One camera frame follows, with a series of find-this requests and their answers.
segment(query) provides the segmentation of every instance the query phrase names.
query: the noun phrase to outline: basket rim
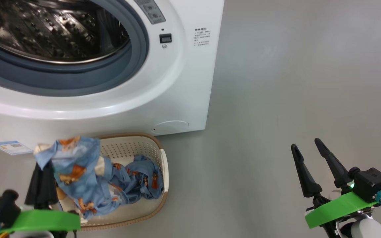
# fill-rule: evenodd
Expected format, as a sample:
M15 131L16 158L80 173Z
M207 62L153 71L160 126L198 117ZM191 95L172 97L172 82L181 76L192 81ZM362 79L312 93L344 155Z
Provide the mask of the basket rim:
M150 134L146 134L146 133L121 133L121 134L112 134L112 135L107 135L107 136L99 136L99 137L95 137L95 138L103 140L103 139L111 139L111 138L119 138L119 137L147 137L147 138L153 140L157 144L157 146L160 150L163 149L163 145L161 144L161 142L156 137L154 137ZM104 225L81 226L80 230L81 231L91 231L91 230L111 229L111 228L116 228L116 227L120 227L120 226L127 226L127 225L138 223L138 222L141 222L144 220L148 220L148 219L152 218L153 216L155 216L163 208L163 206L167 200L167 196L168 196L168 191L163 192L163 200L161 201L160 205L153 212L151 212L150 214L148 214L146 216L131 219L131 220L125 220L125 221L121 221L121 222L104 224Z

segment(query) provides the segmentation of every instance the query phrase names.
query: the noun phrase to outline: gray rubber seal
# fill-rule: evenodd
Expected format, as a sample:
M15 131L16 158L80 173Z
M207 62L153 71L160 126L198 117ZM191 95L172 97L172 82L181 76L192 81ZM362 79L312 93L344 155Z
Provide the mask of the gray rubber seal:
M149 42L139 15L124 0L92 0L124 26L130 43L119 53L97 62L55 65L35 62L0 50L0 86L33 95L72 97L114 88L133 77L148 54Z

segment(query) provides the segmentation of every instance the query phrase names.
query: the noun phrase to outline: stainless steel drum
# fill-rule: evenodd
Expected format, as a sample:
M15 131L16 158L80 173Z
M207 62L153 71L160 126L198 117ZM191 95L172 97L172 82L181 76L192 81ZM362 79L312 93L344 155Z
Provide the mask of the stainless steel drum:
M0 0L0 49L52 64L110 57L129 42L121 22L89 0Z

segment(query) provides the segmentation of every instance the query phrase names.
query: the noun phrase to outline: blue and white sticker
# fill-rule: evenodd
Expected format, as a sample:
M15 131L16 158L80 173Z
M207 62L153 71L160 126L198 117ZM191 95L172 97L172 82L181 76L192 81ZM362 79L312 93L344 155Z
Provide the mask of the blue and white sticker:
M33 153L33 150L27 148L25 145L16 140L0 142L0 150L3 150L10 155Z

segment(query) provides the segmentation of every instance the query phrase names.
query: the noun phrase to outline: laundry basket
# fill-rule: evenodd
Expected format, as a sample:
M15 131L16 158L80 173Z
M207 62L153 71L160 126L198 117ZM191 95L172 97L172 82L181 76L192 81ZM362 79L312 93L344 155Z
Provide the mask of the laundry basket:
M108 215L92 217L82 224L82 231L109 229L147 220L156 215L164 206L168 195L168 164L161 143L153 136L143 133L117 134L99 137L101 155L112 162L127 165L136 155L145 155L153 160L163 174L164 191L158 199L140 199L138 202L118 207Z

